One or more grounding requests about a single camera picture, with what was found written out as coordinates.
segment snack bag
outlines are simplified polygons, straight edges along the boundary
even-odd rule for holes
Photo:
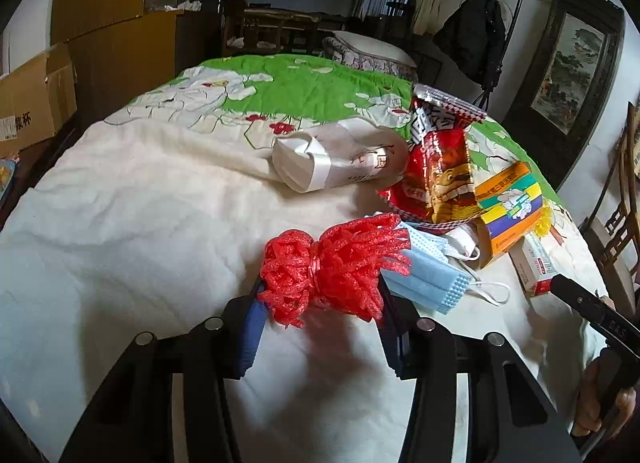
[[[395,210],[409,212],[418,219],[431,221],[433,207],[427,182],[428,170],[424,149],[415,145],[409,153],[409,162],[402,179],[385,190],[379,190],[378,195]]]
[[[481,212],[474,195],[471,165],[461,127],[437,130],[425,138],[434,223],[460,221]]]
[[[424,102],[425,110],[431,111],[431,122],[438,130],[466,127],[473,122],[484,122],[487,117],[484,110],[473,104],[424,84],[414,84],[414,97]]]
[[[14,172],[15,163],[13,161],[0,159],[0,200],[2,200],[4,193],[9,188]]]

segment wooden furniture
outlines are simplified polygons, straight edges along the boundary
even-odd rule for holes
[[[311,55],[318,47],[319,14],[279,8],[249,8],[244,0],[224,0],[222,56],[292,53]],[[243,46],[233,46],[242,39]]]
[[[164,11],[183,1],[53,0],[51,43],[68,44],[82,128],[218,56],[218,0],[208,11]]]
[[[634,133],[640,122],[640,114],[629,103],[626,125],[616,151],[616,159],[609,169],[607,180],[591,215],[580,226],[582,235],[590,246],[598,269],[607,286],[616,308],[627,318],[636,314],[636,295],[632,276],[640,263],[640,225],[636,197],[636,176],[634,174],[633,146]],[[618,170],[620,203],[603,225],[597,218],[605,194],[611,186],[614,172]],[[636,250],[636,265],[629,271],[620,254],[631,244]]]

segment face mask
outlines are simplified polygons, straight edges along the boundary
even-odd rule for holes
[[[385,282],[392,292],[413,300],[429,309],[446,315],[462,298],[465,292],[475,293],[487,302],[501,305],[507,302],[509,294],[503,300],[483,291],[478,286],[497,285],[509,287],[503,283],[484,283],[479,281],[479,275],[464,263],[465,271],[461,271],[449,264],[447,256],[461,260],[474,260],[479,256],[477,247],[468,252],[459,252],[447,237],[433,236],[416,230],[406,223],[401,223],[409,231],[412,249],[403,253],[412,260],[411,274],[406,277],[398,273],[381,270]]]

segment white mask ear loop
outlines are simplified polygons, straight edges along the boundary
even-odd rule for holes
[[[460,266],[462,266],[464,269],[466,269],[466,271],[469,272],[469,274],[471,274],[471,276],[475,279],[475,281],[471,281],[471,283],[469,283],[469,286],[481,286],[482,284],[492,284],[493,286],[502,286],[503,288],[506,288],[507,290],[507,297],[505,297],[504,299],[496,299],[493,295],[491,295],[490,293],[479,289],[479,288],[469,288],[469,292],[470,293],[475,293],[476,295],[478,295],[479,297],[482,297],[483,299],[485,299],[489,304],[493,304],[494,306],[501,306],[503,304],[507,304],[507,302],[509,301],[509,298],[511,297],[511,288],[505,284],[505,283],[491,283],[489,281],[481,281],[480,280],[480,276],[478,275],[478,272],[476,270],[474,270],[473,268],[467,266],[465,263],[460,263],[458,262]]]
[[[447,257],[460,259],[460,261],[477,261],[478,259],[480,259],[480,249],[478,247],[475,247],[473,249],[471,257],[466,257],[465,255],[462,255],[461,253],[458,252],[458,250],[456,250],[453,247],[445,247],[442,253],[444,253]]]
[[[495,297],[493,297],[490,293],[479,288],[470,287],[469,292],[475,293],[476,295],[485,299],[489,304],[493,304],[494,306],[501,306],[503,304],[507,304],[507,302],[509,301],[509,297],[511,296],[511,288],[509,286],[507,286],[505,283],[486,283],[485,281],[471,281],[471,283],[469,283],[469,286],[480,286],[481,284],[493,284],[494,286],[502,286],[503,288],[507,289],[507,297],[505,297],[504,299],[498,300]]]

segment printed label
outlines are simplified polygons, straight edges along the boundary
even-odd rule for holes
[[[404,192],[404,195],[408,198],[417,199],[422,203],[426,203],[431,200],[429,193],[419,187],[411,187],[402,183],[402,192]]]
[[[0,141],[16,139],[18,131],[15,128],[15,116],[0,118]]]

